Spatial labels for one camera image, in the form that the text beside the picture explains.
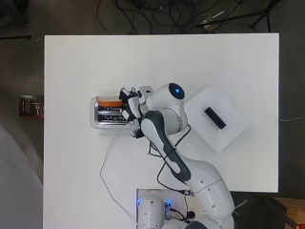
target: white table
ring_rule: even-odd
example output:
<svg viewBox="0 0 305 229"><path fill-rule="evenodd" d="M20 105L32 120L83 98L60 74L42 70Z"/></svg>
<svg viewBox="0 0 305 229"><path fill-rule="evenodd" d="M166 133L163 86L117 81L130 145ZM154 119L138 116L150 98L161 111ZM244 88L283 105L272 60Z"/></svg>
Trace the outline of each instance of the white table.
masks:
<svg viewBox="0 0 305 229"><path fill-rule="evenodd" d="M113 135L90 125L91 98L122 87L175 82L186 101L207 84L228 94L250 129L218 155L194 134L179 151L214 164L232 191L277 191L277 34L47 36L45 51L44 229L135 228L99 176ZM162 161L147 151L145 138L121 134L103 172L134 215L135 190L160 188ZM168 170L161 179L183 187Z"/></svg>

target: wire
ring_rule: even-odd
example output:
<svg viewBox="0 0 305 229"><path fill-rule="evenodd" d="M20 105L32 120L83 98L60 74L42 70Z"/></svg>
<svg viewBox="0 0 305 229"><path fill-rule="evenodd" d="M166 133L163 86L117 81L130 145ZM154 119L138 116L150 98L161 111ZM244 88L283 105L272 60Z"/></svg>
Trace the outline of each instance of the wire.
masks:
<svg viewBox="0 0 305 229"><path fill-rule="evenodd" d="M188 124L188 127L189 127L189 131L187 131L186 134L184 134L183 136L181 136L181 138L174 144L174 146L177 146L177 145L184 139L184 137L186 137L186 136L190 133L190 131L192 130L192 127L191 127L190 124Z"/></svg>
<svg viewBox="0 0 305 229"><path fill-rule="evenodd" d="M131 8L130 5L128 4L128 2L126 0L124 0L126 5L129 7L129 9ZM121 10L121 8L118 6L118 2L117 0L112 0L112 2L114 3L115 6L117 6L117 8L119 10ZM128 20L128 22L131 24L131 31L130 31L130 34L132 33L132 30L135 31L136 34L138 34L138 31L136 29L136 27L134 26L133 22L134 22L134 15L133 15L133 11L132 11L132 21L131 19L129 18L129 16L125 13L124 9L121 10L121 12L124 14L124 16L126 17L126 19Z"/></svg>
<svg viewBox="0 0 305 229"><path fill-rule="evenodd" d="M265 11L266 9L260 9L260 10L257 10L257 11L253 11L252 13L256 13L256 12L263 12ZM247 24L244 24L244 23L240 23L240 22L235 22L235 21L226 21L226 22L223 22L223 24L226 24L226 25L230 25L230 26L236 26L236 27L240 27L240 28L245 28L245 29L250 29L251 28L251 25L247 25Z"/></svg>
<svg viewBox="0 0 305 229"><path fill-rule="evenodd" d="M171 219L177 219L177 220L179 220L179 221L184 221L183 219L179 219L179 218L172 217L172 216L171 216Z"/></svg>
<svg viewBox="0 0 305 229"><path fill-rule="evenodd" d="M122 11L137 12L137 13L141 14L141 15L149 22L149 24L150 24L150 33L153 34L153 24L152 24L151 20L150 20L143 12L141 12L141 11L139 11L139 10L123 9L123 8L121 8L121 7L118 5L117 0L114 0L114 1L116 2L115 5L116 5L120 10L122 10Z"/></svg>
<svg viewBox="0 0 305 229"><path fill-rule="evenodd" d="M187 207L187 215L188 215L188 212L189 212L189 204L188 204L188 201L187 201L187 195L184 195L184 202L185 202L185 206Z"/></svg>
<svg viewBox="0 0 305 229"><path fill-rule="evenodd" d="M235 11L235 10L240 6L240 4L242 4L244 1L246 1L246 0L240 0L239 2L238 2L237 0L235 0L236 6L235 6L235 7L232 9L232 11L226 16L225 21L222 22L222 23L220 23L219 26L222 26L223 24L226 24L228 18L230 17L230 15L231 15L232 13L234 13L234 11Z"/></svg>
<svg viewBox="0 0 305 229"><path fill-rule="evenodd" d="M207 8L206 10L203 10L201 12L198 12L196 16L199 16L202 13L205 13L211 9L213 9L214 7L216 7L218 4L220 3L220 0L218 0L217 2L215 2L213 5L211 5L209 8Z"/></svg>
<svg viewBox="0 0 305 229"><path fill-rule="evenodd" d="M190 133L192 127L191 127L191 125L189 125L189 124L188 124L188 127L189 127L189 130L187 131L186 134L184 134L183 136L181 136L181 138L174 144L175 147L176 147L176 146L177 146L177 145L178 145L178 144L179 144L179 143L180 143L180 142ZM161 175L161 173L162 173L162 171L163 171L165 165L166 165L166 162L163 163L161 169L159 170L159 173L158 173L158 175L156 176L156 181L157 181L160 185L162 185L163 187L165 187L165 188L167 188L167 189L169 189L169 190L178 192L178 193L180 193L180 194L182 194L182 195L186 195L186 193L188 193L188 195L190 195L191 190L188 190L188 191L186 191L186 190L177 190L177 189L174 189L174 188L171 188L171 187L165 185L164 183L162 183L162 182L160 181L159 178L160 178L160 175Z"/></svg>
<svg viewBox="0 0 305 229"><path fill-rule="evenodd" d="M179 214L181 217L182 217L182 220L183 221L186 221L185 217L183 216L183 214L181 212L179 212L178 210L174 209L174 208L171 208L170 209L171 212L176 212L177 214Z"/></svg>
<svg viewBox="0 0 305 229"><path fill-rule="evenodd" d="M161 10L154 10L148 2L146 2L146 5L149 6L149 10L152 12L152 18L153 18L154 22L155 22L157 25L159 25L159 26L161 26L161 27L172 27L172 26L176 26L176 25L177 25L177 24L175 23L174 19L173 19L170 15L168 15L166 12L161 11ZM167 15L168 17L170 17L171 20L174 22L174 24L173 24L173 25L164 25L164 24L161 24L160 22L158 22L158 21L156 20L155 16L154 16L154 12L155 12L155 11L156 11L156 12L159 12L159 13L162 13L162 14L165 14L165 15Z"/></svg>
<svg viewBox="0 0 305 229"><path fill-rule="evenodd" d="M112 192L111 192L110 188L108 187L108 185L107 185L107 183L106 183L106 181L105 181L105 179L103 178L103 175L102 175L104 166L105 166L105 164L106 164L106 162L107 162L107 159L108 159L108 157L109 157L109 155L110 155L110 153L111 153L112 145L113 145L114 142L117 140L119 134L120 134L120 132L118 132L118 133L113 137L111 143L109 144L109 146L108 146L108 148L107 148L107 152L106 152L106 154L105 154L103 164L102 164L101 169L100 169L100 171L99 171L99 175L100 175L100 177L101 177L101 179L102 179L102 181L103 181L103 183L104 183L104 185L105 185L105 187L106 187L106 189L107 189L107 191L108 191L108 193L109 193L109 196L112 198L112 201L115 202L116 205L119 206L119 207L126 213L126 215L127 215L127 216L128 216L137 226L142 227L142 228L148 228L148 227L145 227L145 226L142 226L142 225L138 224L138 223L136 222L136 218L135 218L132 214L130 214L130 213L129 213L129 212L128 212L128 211L127 211L127 210L126 210L126 209L125 209L125 208L115 199L115 198L114 198L114 196L112 195Z"/></svg>
<svg viewBox="0 0 305 229"><path fill-rule="evenodd" d="M97 4L97 8L96 8L96 18L97 18L97 21L99 23L99 25L103 28L103 30L108 34L108 35L111 35L107 30L106 28L103 26L102 22L100 21L99 19L99 7L101 5L103 0L99 0L98 4Z"/></svg>
<svg viewBox="0 0 305 229"><path fill-rule="evenodd" d="M237 208L241 207L242 205L244 205L246 202L248 202L248 200L244 200L241 203L239 203L234 209L236 210Z"/></svg>
<svg viewBox="0 0 305 229"><path fill-rule="evenodd" d="M304 119L304 118L305 118L305 116L301 116L301 117L295 117L295 118L291 118L291 119L278 119L278 121L290 122L290 121L297 121L297 120Z"/></svg>
<svg viewBox="0 0 305 229"><path fill-rule="evenodd" d="M162 157L162 156L160 156L160 155L154 155L154 154L152 154L152 148L153 148L155 151L157 151L157 149L155 148L155 146L153 145L153 143L150 141L150 149L149 149L149 152L147 153L147 155L149 155L149 156L156 156L156 157Z"/></svg>

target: black object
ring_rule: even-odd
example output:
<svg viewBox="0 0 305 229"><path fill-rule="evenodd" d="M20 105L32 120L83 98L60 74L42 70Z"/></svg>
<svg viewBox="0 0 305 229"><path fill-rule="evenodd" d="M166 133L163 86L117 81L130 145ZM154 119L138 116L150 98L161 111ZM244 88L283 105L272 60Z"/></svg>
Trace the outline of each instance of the black object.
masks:
<svg viewBox="0 0 305 229"><path fill-rule="evenodd" d="M281 0L271 0L270 4L268 5L268 7L266 7L263 11L261 12L250 12L250 13L246 13L246 14L242 14L242 15L239 15L239 16L233 16L233 17L228 17L228 18L225 18L225 19L222 19L222 20L214 20L212 22L208 22L208 23L205 23L205 24L200 24L200 25L196 25L195 27L196 28L203 28L207 25L213 25L213 24L223 24L223 23L226 23L226 22L230 22L230 21L235 21L235 20L238 20L238 19L243 19L243 18L250 18L250 17L255 17L255 16L259 16L257 18L256 21L254 21L252 23L252 25L249 26L249 29L252 29L254 31L257 31L256 30L256 26L257 24L264 18L266 17L267 19L267 26L268 26L268 32L271 32L271 25L270 25L270 18L269 18L269 14L270 14L270 11L280 2Z"/></svg>
<svg viewBox="0 0 305 229"><path fill-rule="evenodd" d="M19 116L44 118L45 99L43 95L20 95Z"/></svg>
<svg viewBox="0 0 305 229"><path fill-rule="evenodd" d="M143 132L141 129L138 129L135 133L135 138L140 138L140 137L143 137Z"/></svg>
<svg viewBox="0 0 305 229"><path fill-rule="evenodd" d="M180 143L180 142L190 133L192 127L191 127L189 124L188 124L188 126L189 126L190 130L187 131L186 134L184 134L183 136L180 137L180 139L174 144L174 147L176 147L176 146L177 146L177 145L178 145L178 144L179 144L179 143ZM169 189L169 190L172 190L172 191L176 191L176 192L178 192L178 193L184 195L185 204L186 204L186 206L187 206L187 212L188 212L189 210L188 210L188 203L187 203L187 200L186 200L186 196L189 196L189 195L191 194L191 190L176 190L176 189L173 189L173 188L171 188L171 187L169 187L169 186L163 184L163 183L160 181L159 178L160 178L160 175L161 175L161 173L162 173L162 171L163 171L165 165L166 165L166 162L163 163L163 165L162 165L162 167L161 167L161 169L160 169L160 171L159 171L159 173L158 173L158 175L157 175L157 177L156 177L156 181L157 181L160 185L162 185L163 187L165 187L165 188L167 188L167 189Z"/></svg>
<svg viewBox="0 0 305 229"><path fill-rule="evenodd" d="M144 114L144 118L148 118L155 126L155 129L157 130L158 135L164 144L163 151L166 154L166 157L168 157L170 161L175 162L179 167L180 171L179 173L177 173L175 170L171 168L171 166L169 166L173 176L178 180L180 180L181 182L190 180L191 171L186 166L186 164L181 159L181 157L178 155L175 147L173 147L173 145L171 144L171 142L169 141L169 139L165 134L165 122L164 122L163 114L157 111L148 111Z"/></svg>
<svg viewBox="0 0 305 229"><path fill-rule="evenodd" d="M205 225L198 221L192 221L185 229L208 229Z"/></svg>
<svg viewBox="0 0 305 229"><path fill-rule="evenodd" d="M187 212L187 219L194 219L196 217L196 213L193 211Z"/></svg>
<svg viewBox="0 0 305 229"><path fill-rule="evenodd" d="M183 220L183 221L186 220L185 217L183 216L183 214L182 214L181 212L179 212L178 210L176 210L176 209L174 209L174 208L170 208L170 211L171 211L171 212L176 212L176 213L178 213L178 214L182 217L182 220Z"/></svg>
<svg viewBox="0 0 305 229"><path fill-rule="evenodd" d="M204 111L208 117L217 125L219 129L224 129L227 125L226 123L213 111L211 107Z"/></svg>
<svg viewBox="0 0 305 229"><path fill-rule="evenodd" d="M177 99L183 99L185 97L183 89L175 83L170 83L169 90L172 96Z"/></svg>
<svg viewBox="0 0 305 229"><path fill-rule="evenodd" d="M31 39L30 35L25 36L6 36L6 37L0 37L0 40L16 40L16 39Z"/></svg>

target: black cable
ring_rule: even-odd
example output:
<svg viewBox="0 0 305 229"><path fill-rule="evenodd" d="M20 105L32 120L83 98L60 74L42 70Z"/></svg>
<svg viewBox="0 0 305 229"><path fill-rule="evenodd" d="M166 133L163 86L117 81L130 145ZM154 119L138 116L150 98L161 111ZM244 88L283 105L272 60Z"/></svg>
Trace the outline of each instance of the black cable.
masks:
<svg viewBox="0 0 305 229"><path fill-rule="evenodd" d="M149 155L149 156L156 156L156 157L162 157L162 156L160 156L160 155L154 155L154 154L152 154L152 148L153 148L155 151L157 151L157 149L155 148L155 146L153 145L153 143L150 141L150 148L149 148L149 152L147 153L147 155Z"/></svg>
<svg viewBox="0 0 305 229"><path fill-rule="evenodd" d="M180 143L180 142L190 133L192 127L191 127L191 125L189 125L189 124L188 124L188 127L189 127L189 130L187 131L186 134L184 134L183 136L181 136L181 138L174 144L175 147L176 147L176 146L177 146L177 145L178 145L178 144L179 144L179 143ZM169 190L178 192L178 193L180 193L180 194L182 194L182 195L186 195L186 193L190 194L191 190L188 190L188 191L186 191L186 190L176 190L176 189L174 189L174 188L171 188L171 187L165 185L164 183L162 183L162 182L160 181L159 178L160 178L160 175L161 175L161 173L162 173L162 171L163 171L165 165L166 165L166 162L163 163L163 165L162 165L162 167L161 167L161 169L160 169L158 175L156 176L156 181L157 181L160 185L162 185L163 187L165 187L165 188L167 188L167 189L169 189Z"/></svg>
<svg viewBox="0 0 305 229"><path fill-rule="evenodd" d="M174 0L170 0L170 16L172 16L172 6L173 6L172 1Z"/></svg>
<svg viewBox="0 0 305 229"><path fill-rule="evenodd" d="M174 19L173 19L169 14L167 14L166 12L164 12L164 11L162 11L162 10L154 10L148 2L146 2L146 5L149 6L149 10L152 12L152 18L153 18L154 22L155 22L157 25L159 25L159 26L161 26L161 27L172 27L172 26L177 26L177 23L174 21ZM162 14L168 16L169 18L171 18L171 20L173 21L173 25L164 25L164 24L161 24L160 22L158 22L158 21L156 20L155 16L154 16L154 12L155 12L155 11L156 11L156 12L159 12L159 13L162 13Z"/></svg>
<svg viewBox="0 0 305 229"><path fill-rule="evenodd" d="M184 202L185 202L185 206L187 207L187 214L189 212L189 204L188 204L188 201L187 201L187 195L184 195Z"/></svg>
<svg viewBox="0 0 305 229"><path fill-rule="evenodd" d="M220 3L220 0L218 0L217 2L215 2L213 5L211 5L211 6L210 6L209 8L207 8L206 10L203 10L203 11L201 11L201 12L198 12L196 16L199 16L200 14L205 13L205 12L207 12L207 11L213 9L213 8L214 8L215 6L217 6L219 3Z"/></svg>
<svg viewBox="0 0 305 229"><path fill-rule="evenodd" d="M232 13L234 13L234 11L240 6L240 4L242 4L244 1L246 0L240 0L239 2L238 1L235 1L236 2L236 6L232 9L232 11L226 16L225 18L225 21L223 23L220 24L220 26L222 26L223 24L225 24L228 20L228 18L230 17L230 15Z"/></svg>
<svg viewBox="0 0 305 229"><path fill-rule="evenodd" d="M186 220L185 217L183 216L183 214L180 213L178 210L176 210L176 209L174 209L174 208L170 208L170 211L171 211L171 212L176 212L177 214L179 214L179 215L182 217L183 221Z"/></svg>
<svg viewBox="0 0 305 229"><path fill-rule="evenodd" d="M252 13L256 13L256 12L264 12L266 9L260 9L260 10L256 10L253 11ZM245 29L253 29L254 32L258 32L258 30L256 28L251 28L251 25L247 25L244 23L240 23L240 22L235 22L235 21L228 21L228 22L223 22L222 24L226 24L226 25L230 25L230 26L236 26L236 27L240 27L240 28L245 28Z"/></svg>
<svg viewBox="0 0 305 229"><path fill-rule="evenodd" d="M141 14L150 24L150 33L153 34L153 24L151 22L151 20L141 11L139 10L129 10L129 9L123 9L121 8L118 4L116 4L116 6L120 9L120 10L123 10L123 11L130 11L130 12L137 12L139 14Z"/></svg>
<svg viewBox="0 0 305 229"><path fill-rule="evenodd" d="M188 127L189 127L189 131L187 131L186 134L184 134L183 136L181 136L181 138L174 144L174 146L177 146L177 145L184 139L184 137L186 137L186 136L190 133L190 131L192 130L192 127L191 127L190 124L188 124Z"/></svg>
<svg viewBox="0 0 305 229"><path fill-rule="evenodd" d="M177 219L177 220L179 220L179 221L184 221L184 219L179 219L179 218L172 217L172 216L171 216L171 219Z"/></svg>
<svg viewBox="0 0 305 229"><path fill-rule="evenodd" d="M188 22L185 24L184 28L183 28L183 31L186 29L187 25L189 25L192 21L194 21L199 15L201 15L202 13L205 13L211 9L213 9L214 7L216 7L218 4L220 3L220 0L217 0L214 4L212 4L209 8L203 10L203 11L200 11L198 12L195 16L191 16L188 20Z"/></svg>
<svg viewBox="0 0 305 229"><path fill-rule="evenodd" d="M112 0L112 2L114 3L115 6L117 6L117 7L120 9L120 7L118 6L117 0ZM130 31L129 34L132 33L132 30L134 30L135 33L138 34L138 31L137 31L137 29L135 28L135 26L134 26L134 24L133 24L133 20L134 20L133 11L132 11L132 21L131 21L131 19L129 18L129 16L125 13L124 10L121 10L121 12L124 14L124 16L126 17L126 19L128 20L128 22L129 22L129 23L131 24L131 26L132 26L132 27L131 27L131 31Z"/></svg>
<svg viewBox="0 0 305 229"><path fill-rule="evenodd" d="M182 16L182 11L180 10L180 8L175 4L173 3L173 6L177 9L177 11L179 12L179 18L178 18L178 21L177 21L177 24L180 23L180 20L181 20L181 16Z"/></svg>
<svg viewBox="0 0 305 229"><path fill-rule="evenodd" d="M108 35L111 35L111 34L106 30L106 28L103 26L102 22L101 22L100 19L99 19L98 13L99 13L99 7L100 7L102 1L103 1L103 0L99 0L99 2L98 2L98 4L97 4L97 8L96 8L96 18L97 18L97 21L98 21L99 25L103 28L103 30L104 30Z"/></svg>

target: gray floor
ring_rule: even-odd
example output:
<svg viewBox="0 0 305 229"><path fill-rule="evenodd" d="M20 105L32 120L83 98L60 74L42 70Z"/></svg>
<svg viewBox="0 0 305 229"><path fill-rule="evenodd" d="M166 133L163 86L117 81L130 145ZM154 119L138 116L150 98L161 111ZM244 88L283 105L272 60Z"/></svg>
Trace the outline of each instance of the gray floor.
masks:
<svg viewBox="0 0 305 229"><path fill-rule="evenodd" d="M154 0L156 6L164 0ZM214 3L203 1L202 10ZM268 0L246 0L234 13L259 10ZM0 36L30 34L32 40L0 41L0 117L15 121L29 137L41 158L43 158L43 121L25 120L18 117L18 98L20 94L42 94L44 92L44 36L46 34L106 34L96 20L98 0L31 0L27 17L28 26L19 25L10 30L0 31ZM209 15L224 10L229 12L234 0L223 0L216 8L201 15L198 23ZM272 11L271 22L274 32L280 33L280 117L292 118L305 115L302 106L305 95L305 1L282 0ZM128 34L131 26L123 14L110 0L103 0L100 18L112 34ZM242 20L249 23L253 20ZM168 18L160 17L167 23ZM143 34L149 33L147 22L135 15L135 26ZM265 20L257 29L267 31ZM153 25L153 33L170 33L168 28ZM202 30L191 30L201 33ZM232 25L224 25L218 32L252 32ZM280 124L279 143L279 195L287 198L305 198L305 120Z"/></svg>

